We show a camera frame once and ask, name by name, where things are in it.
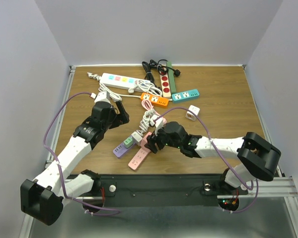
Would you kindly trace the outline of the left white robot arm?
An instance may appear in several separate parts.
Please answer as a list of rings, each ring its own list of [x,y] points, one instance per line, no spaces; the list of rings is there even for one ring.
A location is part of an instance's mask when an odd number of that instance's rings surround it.
[[[26,179],[20,187],[21,211],[44,223],[52,225],[62,213],[68,200],[84,193],[105,194],[101,176],[90,170],[81,172],[65,183],[76,165],[104,138],[107,130],[129,122],[122,102],[111,105],[108,100],[98,101],[91,116],[78,126],[63,151],[54,156],[50,166],[34,180]]]

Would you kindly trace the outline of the pink cube socket adapter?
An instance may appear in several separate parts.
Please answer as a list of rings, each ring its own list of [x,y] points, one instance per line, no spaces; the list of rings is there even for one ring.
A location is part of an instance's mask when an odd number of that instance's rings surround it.
[[[151,135],[152,133],[151,132],[148,132],[142,139],[141,143],[140,143],[140,146],[141,148],[145,148],[145,145],[147,144],[147,138]]]

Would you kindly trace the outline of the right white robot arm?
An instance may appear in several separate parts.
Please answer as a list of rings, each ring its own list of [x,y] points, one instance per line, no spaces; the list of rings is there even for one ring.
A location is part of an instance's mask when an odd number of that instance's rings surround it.
[[[220,157],[239,159],[240,164],[228,166],[219,180],[219,189],[231,193],[243,183],[259,179],[272,181],[281,157],[281,151],[255,132],[232,139],[209,139],[188,134],[183,126],[172,121],[155,130],[147,138],[145,147],[157,153],[165,146],[177,148],[189,158]]]

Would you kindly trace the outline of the green usb charger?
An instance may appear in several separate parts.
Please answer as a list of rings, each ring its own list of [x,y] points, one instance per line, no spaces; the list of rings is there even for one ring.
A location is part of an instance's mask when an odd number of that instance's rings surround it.
[[[126,149],[130,148],[131,146],[133,146],[134,141],[132,137],[128,137],[127,139],[124,140],[123,145]]]

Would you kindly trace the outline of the purple power strip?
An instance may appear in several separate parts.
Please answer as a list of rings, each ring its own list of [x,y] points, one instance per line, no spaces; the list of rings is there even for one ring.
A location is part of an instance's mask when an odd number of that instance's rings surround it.
[[[126,148],[125,143],[122,142],[119,144],[115,149],[113,149],[113,154],[118,158],[121,159],[127,152],[129,152],[136,143],[132,143],[130,147]]]

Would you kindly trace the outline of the pink power strip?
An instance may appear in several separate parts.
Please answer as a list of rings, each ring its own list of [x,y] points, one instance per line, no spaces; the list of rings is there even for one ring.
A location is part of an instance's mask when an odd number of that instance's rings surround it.
[[[137,170],[137,168],[141,165],[144,159],[148,156],[151,151],[147,148],[140,148],[139,151],[135,154],[135,156],[128,163],[128,167],[133,171]]]

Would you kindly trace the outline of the white usb charger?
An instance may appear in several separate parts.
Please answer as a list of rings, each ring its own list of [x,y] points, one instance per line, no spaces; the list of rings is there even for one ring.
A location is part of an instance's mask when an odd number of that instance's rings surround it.
[[[132,136],[133,141],[138,145],[141,143],[141,141],[143,139],[143,137],[137,131],[134,131],[131,134],[131,136]]]

